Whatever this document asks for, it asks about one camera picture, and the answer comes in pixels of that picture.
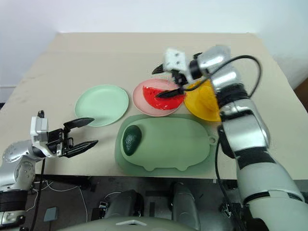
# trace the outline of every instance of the avocado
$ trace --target avocado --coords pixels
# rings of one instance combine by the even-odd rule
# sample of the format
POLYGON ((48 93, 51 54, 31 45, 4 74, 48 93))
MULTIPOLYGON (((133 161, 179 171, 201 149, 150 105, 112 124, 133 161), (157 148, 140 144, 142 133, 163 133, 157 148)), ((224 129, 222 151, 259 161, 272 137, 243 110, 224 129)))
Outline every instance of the avocado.
POLYGON ((137 150, 142 138, 142 133, 137 125, 126 128, 123 136, 123 149, 126 155, 131 156, 137 150))

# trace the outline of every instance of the green cutting board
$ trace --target green cutting board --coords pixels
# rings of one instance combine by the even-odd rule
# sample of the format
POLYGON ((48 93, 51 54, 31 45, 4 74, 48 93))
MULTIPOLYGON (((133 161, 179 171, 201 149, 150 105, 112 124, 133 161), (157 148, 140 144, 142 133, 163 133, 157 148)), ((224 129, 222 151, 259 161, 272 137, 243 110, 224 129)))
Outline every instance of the green cutting board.
POLYGON ((191 176, 213 170, 217 137, 192 115, 134 115, 123 122, 115 143, 115 160, 128 175, 191 176), (141 129, 142 139, 136 152, 127 156, 122 140, 131 125, 141 129))

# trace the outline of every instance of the yellow bowl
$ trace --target yellow bowl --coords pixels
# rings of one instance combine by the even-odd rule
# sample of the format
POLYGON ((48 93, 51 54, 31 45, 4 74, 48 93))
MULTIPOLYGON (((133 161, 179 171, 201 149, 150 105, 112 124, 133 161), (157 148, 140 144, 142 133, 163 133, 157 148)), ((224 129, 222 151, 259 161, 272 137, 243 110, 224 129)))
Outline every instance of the yellow bowl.
POLYGON ((221 121, 215 93, 209 80, 196 90, 187 91, 184 102, 187 109, 195 116, 208 121, 221 121))

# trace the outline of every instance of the black cable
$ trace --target black cable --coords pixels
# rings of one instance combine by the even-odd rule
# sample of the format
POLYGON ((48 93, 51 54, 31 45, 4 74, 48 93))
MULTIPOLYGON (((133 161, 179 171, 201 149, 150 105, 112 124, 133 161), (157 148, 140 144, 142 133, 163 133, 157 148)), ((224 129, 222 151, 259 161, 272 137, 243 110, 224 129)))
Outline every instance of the black cable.
POLYGON ((34 212, 34 217, 33 217, 33 220, 32 220, 32 225, 31 225, 31 229, 30 231, 33 231, 34 230, 34 226, 35 226, 35 223, 37 221, 37 217, 38 217, 38 211, 39 211, 39 200, 40 200, 40 193, 42 191, 42 186, 43 186, 43 175, 44 175, 44 169, 45 169, 45 159, 43 159, 43 163, 42 163, 42 170, 40 172, 40 179, 39 179, 39 190, 38 190, 38 198, 37 198, 37 204, 35 205, 35 212, 34 212))
POLYGON ((225 190, 225 188, 222 185, 221 179, 220 179, 220 175, 219 175, 219 171, 218 171, 218 149, 219 149, 219 144, 220 144, 220 140, 218 139, 217 141, 217 146, 216 146, 216 150, 215 150, 215 172, 216 172, 216 177, 217 177, 217 182, 218 185, 222 191, 222 194, 226 200, 226 203, 230 206, 231 212, 235 217, 236 223, 238 224, 240 231, 244 231, 246 230, 244 224, 241 221, 240 215, 237 213, 236 209, 234 208, 233 204, 230 201, 230 198, 227 195, 227 192, 225 190))
POLYGON ((209 73, 205 79, 203 79, 202 81, 200 81, 196 86, 193 86, 192 88, 188 88, 188 89, 183 89, 184 91, 192 91, 192 90, 195 90, 197 89, 198 87, 200 87, 204 82, 206 82, 208 79, 210 79, 216 72, 218 72, 219 70, 221 70, 223 67, 225 67, 226 65, 228 65, 229 63, 232 63, 234 62, 235 60, 239 60, 239 59, 251 59, 253 61, 256 62, 256 64, 258 65, 258 77, 257 77, 257 81, 256 81, 256 84, 254 86, 254 88, 252 89, 251 93, 248 95, 249 97, 251 97, 256 89, 258 88, 259 86, 259 83, 260 83, 260 80, 261 80, 261 76, 262 76, 262 66, 261 66, 261 63, 259 62, 258 59, 256 59, 254 56, 251 56, 251 55, 239 55, 239 56, 236 56, 232 59, 229 59, 228 61, 226 61, 225 63, 223 63, 222 65, 220 65, 214 72, 212 73, 209 73))

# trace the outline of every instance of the beige tabletop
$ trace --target beige tabletop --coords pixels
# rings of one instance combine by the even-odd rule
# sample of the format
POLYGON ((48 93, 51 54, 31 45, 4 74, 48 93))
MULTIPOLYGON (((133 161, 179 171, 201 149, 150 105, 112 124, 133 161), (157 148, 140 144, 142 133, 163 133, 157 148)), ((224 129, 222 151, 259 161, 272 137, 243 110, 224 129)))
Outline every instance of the beige tabletop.
MULTIPOLYGON (((131 98, 134 87, 151 77, 151 71, 161 64, 166 48, 173 47, 193 55, 217 44, 229 46, 233 56, 250 54, 262 62, 264 74, 253 100, 271 133, 270 152, 293 179, 308 179, 308 114, 261 40, 252 34, 59 34, 0 111, 0 153, 12 142, 30 138, 31 116, 38 110, 45 111, 50 130, 61 128, 64 122, 75 118, 75 102, 86 89, 114 84, 129 95, 125 115, 105 127, 72 130, 75 143, 88 140, 99 140, 99 143, 73 158, 48 159, 45 173, 123 176, 115 162, 114 148, 121 123, 128 116, 140 114, 131 98)), ((250 61, 238 61, 235 66, 250 91, 257 75, 255 65, 250 61)), ((189 112, 182 105, 177 113, 189 112)), ((37 173, 40 166, 41 163, 37 164, 37 173)), ((222 178, 236 178, 234 160, 222 151, 218 166, 222 178)), ((216 178, 214 163, 206 174, 191 177, 216 178)))

